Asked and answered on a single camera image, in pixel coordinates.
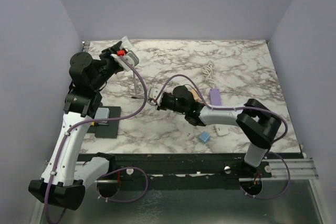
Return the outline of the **white power strip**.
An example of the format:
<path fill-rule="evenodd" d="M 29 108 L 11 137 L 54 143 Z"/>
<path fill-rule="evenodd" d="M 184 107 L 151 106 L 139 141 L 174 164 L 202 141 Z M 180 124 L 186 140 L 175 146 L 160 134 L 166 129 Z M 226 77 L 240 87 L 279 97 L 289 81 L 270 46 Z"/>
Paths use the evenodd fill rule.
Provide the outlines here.
<path fill-rule="evenodd" d="M 127 36 L 124 36 L 121 39 L 121 41 L 122 41 L 122 47 L 123 47 L 123 50 L 125 51 L 125 54 L 129 50 L 132 50 L 136 53 L 136 50 L 134 49 L 134 46 L 132 45 L 130 40 L 128 40 Z M 137 85 L 137 80 L 136 80 L 135 73 L 122 60 L 120 61 L 120 64 L 121 64 L 122 68 L 124 69 L 124 71 L 131 71 L 133 73 L 134 96 L 138 96 L 138 85 Z"/>

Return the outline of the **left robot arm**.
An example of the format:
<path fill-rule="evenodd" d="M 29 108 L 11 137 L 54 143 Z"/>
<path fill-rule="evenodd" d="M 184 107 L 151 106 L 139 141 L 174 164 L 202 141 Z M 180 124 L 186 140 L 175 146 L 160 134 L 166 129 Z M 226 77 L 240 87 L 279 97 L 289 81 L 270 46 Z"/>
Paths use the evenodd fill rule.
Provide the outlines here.
<path fill-rule="evenodd" d="M 113 155 L 97 153 L 80 169 L 76 169 L 76 162 L 91 120 L 99 108 L 101 87 L 113 74 L 125 70 L 119 63 L 118 51 L 127 52 L 131 47 L 127 37 L 123 37 L 103 50 L 99 59 L 93 59 L 87 52 L 79 52 L 71 57 L 69 74 L 72 82 L 65 98 L 59 138 L 40 179 L 32 180 L 28 187 L 40 202 L 76 210 L 83 201 L 86 189 L 96 179 L 110 179 L 115 175 Z"/>

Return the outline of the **purple power strip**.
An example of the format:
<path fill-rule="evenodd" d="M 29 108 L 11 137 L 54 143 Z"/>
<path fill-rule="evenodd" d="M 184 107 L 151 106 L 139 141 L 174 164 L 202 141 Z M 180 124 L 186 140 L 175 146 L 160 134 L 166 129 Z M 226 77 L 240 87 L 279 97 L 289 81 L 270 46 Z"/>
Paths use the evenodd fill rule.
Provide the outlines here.
<path fill-rule="evenodd" d="M 217 88 L 215 81 L 213 80 L 213 61 L 208 61 L 207 65 L 202 68 L 202 73 L 205 78 L 205 83 L 210 87 L 209 97 L 211 101 L 211 105 L 214 106 L 221 106 L 221 93 Z"/>

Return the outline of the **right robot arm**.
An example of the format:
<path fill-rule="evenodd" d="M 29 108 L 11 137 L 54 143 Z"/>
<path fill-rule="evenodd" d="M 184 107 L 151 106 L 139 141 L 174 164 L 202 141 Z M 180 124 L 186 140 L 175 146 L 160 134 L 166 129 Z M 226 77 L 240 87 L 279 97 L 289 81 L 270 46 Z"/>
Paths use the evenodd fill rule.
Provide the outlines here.
<path fill-rule="evenodd" d="M 238 126 L 250 140 L 250 145 L 241 164 L 246 177 L 254 177 L 260 171 L 260 163 L 271 149 L 280 126 L 281 117 L 255 99 L 249 99 L 238 107 L 210 106 L 194 99 L 185 86 L 173 92 L 161 91 L 153 98 L 157 110 L 170 110 L 184 115 L 193 126 L 231 125 Z"/>

